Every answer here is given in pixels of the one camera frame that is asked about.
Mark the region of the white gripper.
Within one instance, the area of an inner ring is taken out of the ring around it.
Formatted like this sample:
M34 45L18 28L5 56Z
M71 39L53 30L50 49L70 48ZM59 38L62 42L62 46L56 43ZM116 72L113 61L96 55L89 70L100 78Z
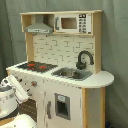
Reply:
M1 81L3 87L10 86L15 91L15 96L19 103L26 102L29 99L27 92L13 75L9 75Z

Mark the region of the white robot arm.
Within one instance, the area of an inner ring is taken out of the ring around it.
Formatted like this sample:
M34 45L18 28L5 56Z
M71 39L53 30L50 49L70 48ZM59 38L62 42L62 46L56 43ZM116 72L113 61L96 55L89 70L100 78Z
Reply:
M12 114L29 96L13 75L0 82L0 119Z

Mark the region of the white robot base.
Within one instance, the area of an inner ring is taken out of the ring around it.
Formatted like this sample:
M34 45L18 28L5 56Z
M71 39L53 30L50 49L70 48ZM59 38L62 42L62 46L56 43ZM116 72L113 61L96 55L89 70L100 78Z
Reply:
M37 128L36 122L27 114L21 114L0 128Z

